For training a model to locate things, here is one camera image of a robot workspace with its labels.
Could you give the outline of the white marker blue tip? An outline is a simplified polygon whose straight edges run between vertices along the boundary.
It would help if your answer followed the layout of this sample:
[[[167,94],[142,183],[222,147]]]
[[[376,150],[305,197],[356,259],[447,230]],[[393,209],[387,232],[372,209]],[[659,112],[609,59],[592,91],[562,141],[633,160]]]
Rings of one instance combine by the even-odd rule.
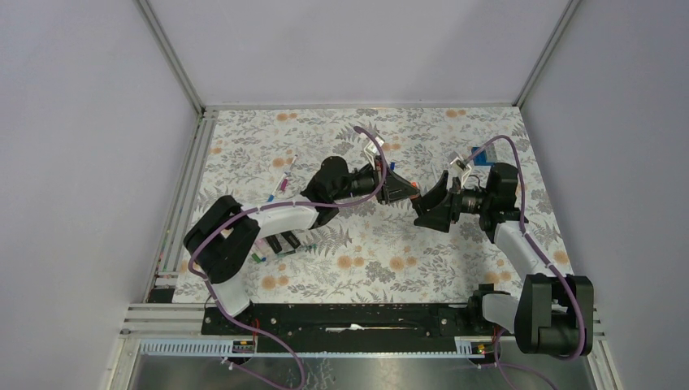
[[[434,165],[431,165],[431,170],[433,173],[434,183],[436,183],[439,179],[439,176],[438,176],[437,170],[436,170]]]

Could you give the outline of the black highlighter orange cap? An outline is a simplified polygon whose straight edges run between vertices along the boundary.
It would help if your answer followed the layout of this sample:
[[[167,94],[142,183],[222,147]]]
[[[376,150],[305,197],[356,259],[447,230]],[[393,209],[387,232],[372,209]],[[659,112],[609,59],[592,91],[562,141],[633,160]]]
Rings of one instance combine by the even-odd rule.
[[[420,189],[416,182],[412,182],[409,188],[409,200],[411,202],[417,202],[421,197]]]

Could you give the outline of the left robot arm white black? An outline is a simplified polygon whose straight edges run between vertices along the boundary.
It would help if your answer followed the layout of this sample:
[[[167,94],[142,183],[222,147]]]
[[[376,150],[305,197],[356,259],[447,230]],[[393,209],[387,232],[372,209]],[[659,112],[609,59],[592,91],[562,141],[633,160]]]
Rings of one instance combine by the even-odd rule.
[[[295,197],[248,207],[222,196],[189,229],[183,243],[222,312],[221,323],[241,334],[251,326],[252,313],[240,273],[256,240],[320,228],[340,209],[369,198],[386,205],[419,194],[411,182],[384,167],[380,157],[350,171],[343,158],[331,156]]]

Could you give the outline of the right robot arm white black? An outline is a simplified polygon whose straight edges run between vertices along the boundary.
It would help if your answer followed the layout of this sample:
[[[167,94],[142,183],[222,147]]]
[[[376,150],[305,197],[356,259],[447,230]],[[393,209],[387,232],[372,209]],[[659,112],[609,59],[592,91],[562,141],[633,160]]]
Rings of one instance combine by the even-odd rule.
[[[593,284],[586,276],[559,271],[528,232],[516,205],[519,178],[517,167],[499,162],[490,168],[485,186],[461,188],[455,179],[449,188],[445,171],[428,193],[413,198],[414,225],[448,232],[461,215],[476,215],[480,230],[522,279],[520,297],[490,288],[474,293],[466,312],[473,333],[485,335],[498,325],[523,353],[586,356],[593,344]]]

